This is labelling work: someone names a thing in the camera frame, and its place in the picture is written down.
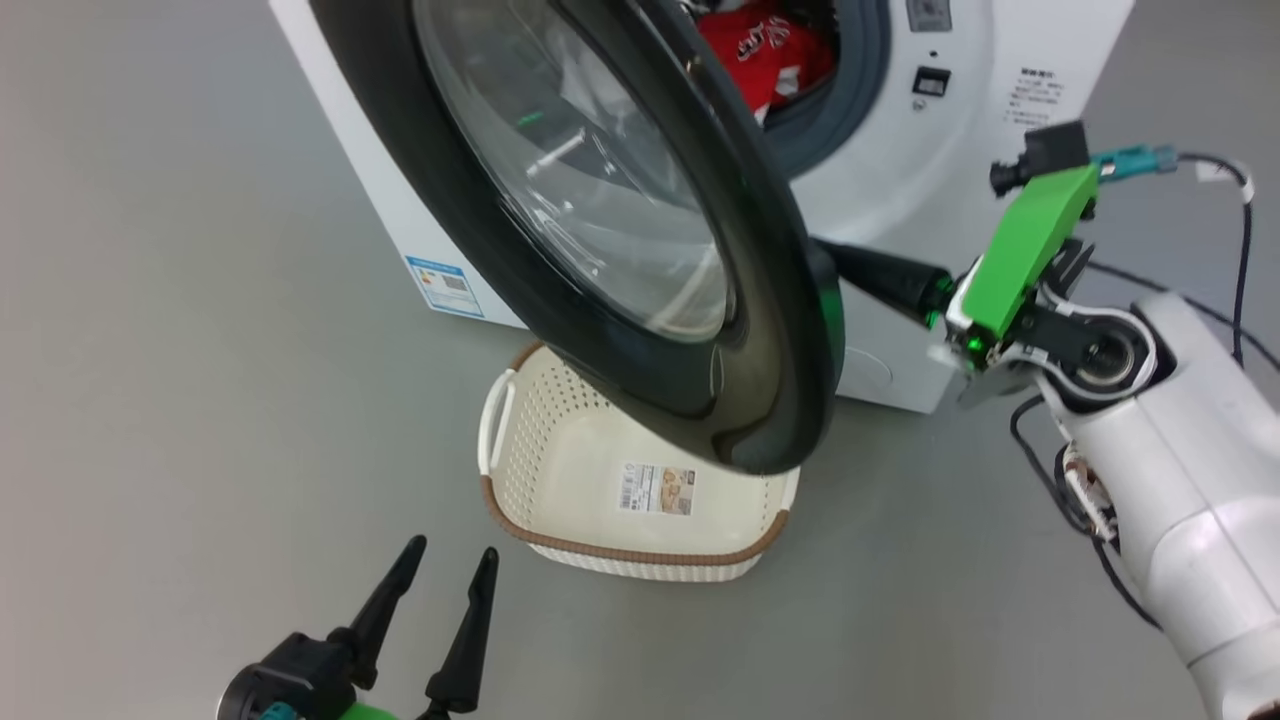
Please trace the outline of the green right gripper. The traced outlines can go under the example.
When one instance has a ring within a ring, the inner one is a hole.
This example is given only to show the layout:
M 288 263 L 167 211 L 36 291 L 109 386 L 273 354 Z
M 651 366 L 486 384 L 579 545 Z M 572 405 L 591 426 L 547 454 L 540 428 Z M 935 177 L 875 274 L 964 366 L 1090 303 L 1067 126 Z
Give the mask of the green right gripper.
M 1041 290 L 1042 278 L 1096 200 L 1092 165 L 1030 179 L 993 238 L 959 281 L 943 268 L 817 238 L 840 278 L 922 327 L 943 323 L 931 354 L 965 375 L 963 406 L 1033 384 L 1033 373 L 1069 378 L 1103 356 L 1103 333 Z

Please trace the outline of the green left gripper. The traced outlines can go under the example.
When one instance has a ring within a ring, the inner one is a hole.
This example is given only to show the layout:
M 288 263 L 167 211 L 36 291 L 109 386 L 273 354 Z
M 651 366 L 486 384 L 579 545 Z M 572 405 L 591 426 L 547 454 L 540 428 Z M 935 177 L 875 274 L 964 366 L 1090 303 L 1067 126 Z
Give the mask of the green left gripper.
M 378 583 L 355 620 L 329 632 L 326 641 L 349 656 L 347 676 L 361 691 L 378 680 L 378 660 L 398 602 L 410 591 L 428 547 L 425 536 L 413 536 Z M 499 573 L 499 553 L 484 551 L 468 584 L 466 614 L 443 665 L 428 680 L 428 708 L 421 719 L 452 719 L 477 710 L 483 688 L 492 612 Z M 353 703 L 338 720 L 401 720 L 396 714 L 366 703 Z

